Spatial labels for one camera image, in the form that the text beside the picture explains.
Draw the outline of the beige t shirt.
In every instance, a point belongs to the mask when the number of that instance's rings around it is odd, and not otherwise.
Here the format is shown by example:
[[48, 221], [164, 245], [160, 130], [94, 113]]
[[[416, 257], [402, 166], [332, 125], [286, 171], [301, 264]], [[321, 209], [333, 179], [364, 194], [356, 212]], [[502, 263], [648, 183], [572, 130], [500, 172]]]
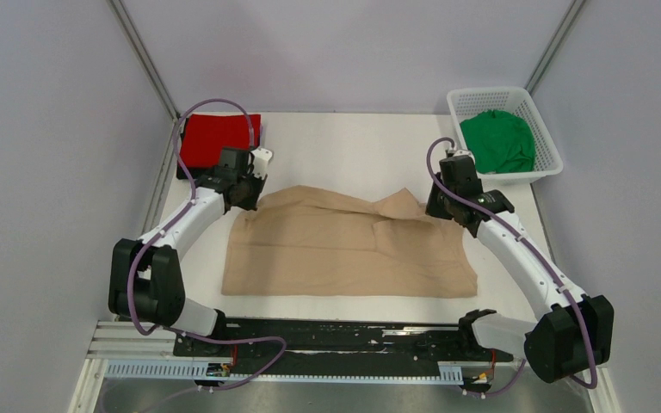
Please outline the beige t shirt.
[[367, 201], [294, 186], [240, 213], [228, 238], [228, 296], [470, 298], [478, 277], [463, 230], [407, 189]]

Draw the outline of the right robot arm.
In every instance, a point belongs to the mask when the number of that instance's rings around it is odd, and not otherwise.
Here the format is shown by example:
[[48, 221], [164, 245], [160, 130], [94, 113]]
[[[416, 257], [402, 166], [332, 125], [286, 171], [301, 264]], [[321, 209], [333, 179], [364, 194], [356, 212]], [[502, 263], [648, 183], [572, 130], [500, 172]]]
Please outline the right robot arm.
[[490, 349], [526, 360], [539, 379], [553, 383], [587, 371], [587, 387], [596, 385], [598, 366], [611, 355], [614, 308], [591, 296], [547, 258], [528, 235], [514, 206], [498, 190], [486, 191], [473, 157], [448, 154], [431, 175], [426, 213], [453, 220], [503, 264], [523, 292], [535, 320], [506, 317], [493, 310], [467, 313], [457, 347], [468, 359]]

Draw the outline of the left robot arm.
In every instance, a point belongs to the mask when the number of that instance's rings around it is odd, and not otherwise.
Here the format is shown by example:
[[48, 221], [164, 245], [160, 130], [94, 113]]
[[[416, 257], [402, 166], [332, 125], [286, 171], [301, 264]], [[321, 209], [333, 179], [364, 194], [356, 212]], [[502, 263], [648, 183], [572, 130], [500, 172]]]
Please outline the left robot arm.
[[206, 354], [222, 354], [229, 332], [223, 312], [186, 295], [181, 260], [201, 234], [232, 208], [256, 209], [272, 151], [225, 147], [219, 162], [191, 181], [188, 198], [159, 226], [113, 248], [108, 308], [139, 323], [196, 334]]

